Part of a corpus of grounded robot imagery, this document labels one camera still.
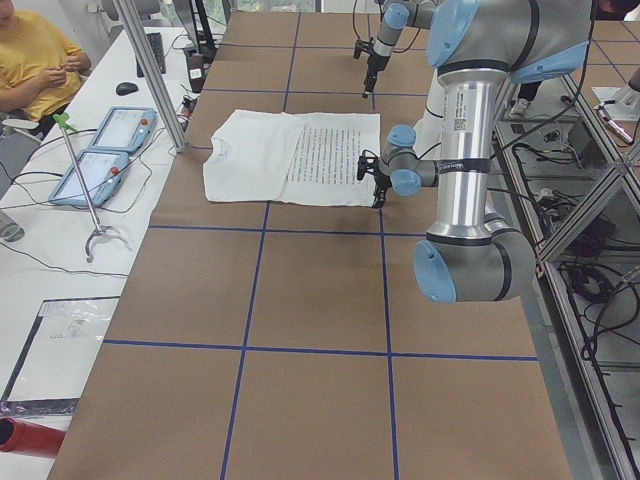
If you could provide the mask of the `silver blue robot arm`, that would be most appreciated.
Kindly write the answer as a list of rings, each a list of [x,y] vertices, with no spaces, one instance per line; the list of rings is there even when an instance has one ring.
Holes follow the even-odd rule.
[[[382,4],[380,28],[375,37],[368,41],[357,40],[353,57],[359,59],[362,53],[368,55],[367,70],[363,81],[363,98],[374,93],[380,72],[386,69],[393,53],[404,53],[415,40],[405,48],[397,48],[397,43],[406,27],[415,28],[417,38],[422,30],[429,30],[437,7],[437,1],[385,1]]]
[[[443,88],[440,156],[420,159],[415,131],[388,134],[375,168],[379,190],[411,196],[438,190],[435,222],[414,250],[422,294],[434,302],[501,301],[534,276],[534,252],[490,204],[494,102],[504,82],[569,74],[586,59],[592,1],[388,1],[369,45],[364,85],[372,91],[402,30],[429,31],[427,60]]]

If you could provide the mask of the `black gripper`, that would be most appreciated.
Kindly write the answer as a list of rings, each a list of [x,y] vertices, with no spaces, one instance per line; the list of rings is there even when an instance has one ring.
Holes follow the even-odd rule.
[[[364,80],[363,98],[368,98],[374,93],[374,88],[381,71],[384,71],[389,61],[388,55],[380,55],[375,51],[369,53],[367,60],[367,72]]]
[[[374,180],[376,187],[374,189],[372,208],[380,209],[386,203],[386,193],[392,184],[390,177],[381,172],[378,168],[375,168],[374,170]]]

